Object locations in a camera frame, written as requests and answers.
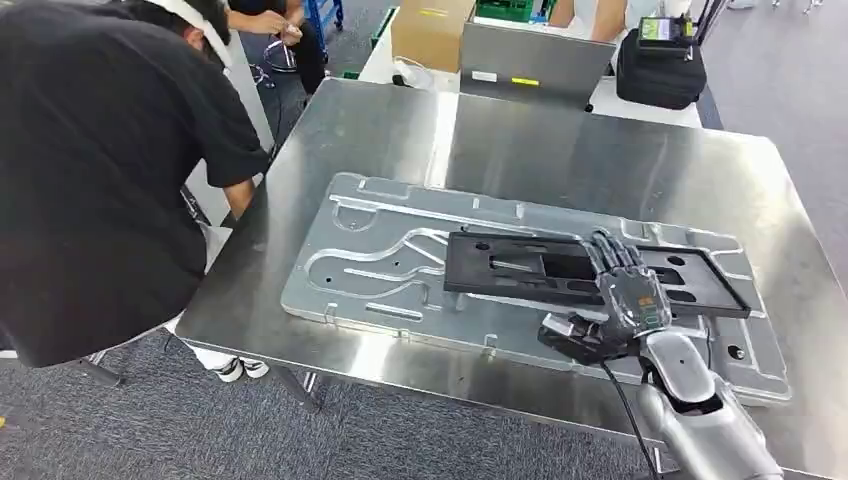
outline black rectangular part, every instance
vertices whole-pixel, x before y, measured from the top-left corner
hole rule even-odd
[[[750,315],[750,306],[703,250],[638,245],[637,248],[643,252],[648,266],[657,272],[673,313],[730,318]],[[660,265],[657,254],[679,260],[681,267]],[[706,265],[708,272],[695,273],[702,279],[706,274],[711,280],[708,285],[685,284],[680,271],[703,270],[696,265],[683,269],[682,265],[692,263],[693,259]],[[448,240],[445,291],[560,305],[601,306],[604,301],[594,280],[588,253],[575,239],[453,232]],[[691,293],[695,291],[692,288],[712,301],[699,301]]]

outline black case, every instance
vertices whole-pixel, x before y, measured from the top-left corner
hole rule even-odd
[[[630,102],[682,110],[698,100],[707,85],[701,49],[692,47],[692,60],[646,56],[639,53],[639,30],[621,43],[616,69],[616,91]]]

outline metal table surface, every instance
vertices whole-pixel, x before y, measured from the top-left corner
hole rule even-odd
[[[768,139],[327,80],[177,328],[215,350],[629,434],[607,381],[284,312],[283,285],[340,171],[737,236],[794,387],[789,406],[751,414],[782,466],[848,477],[848,303]]]

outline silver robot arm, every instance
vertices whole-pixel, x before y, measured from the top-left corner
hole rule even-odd
[[[730,386],[709,370],[688,337],[669,329],[668,297],[639,251],[605,231],[594,232],[584,247],[609,318],[598,323],[577,314],[549,315],[539,340],[584,365],[600,364],[611,377],[605,362],[639,357],[645,372],[641,413],[688,478],[782,479],[762,431]]]
[[[688,337],[659,331],[643,346],[652,378],[640,387],[639,409],[684,472],[697,480],[783,478],[763,432]]]

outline white sneaker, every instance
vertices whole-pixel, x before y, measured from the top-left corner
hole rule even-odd
[[[234,358],[223,367],[213,368],[212,371],[218,375],[218,378],[220,378],[222,382],[230,383],[241,378],[241,375],[244,373],[244,367],[241,364],[241,360]]]
[[[241,363],[244,365],[244,370],[250,378],[261,378],[268,373],[268,365],[265,362],[242,358]]]

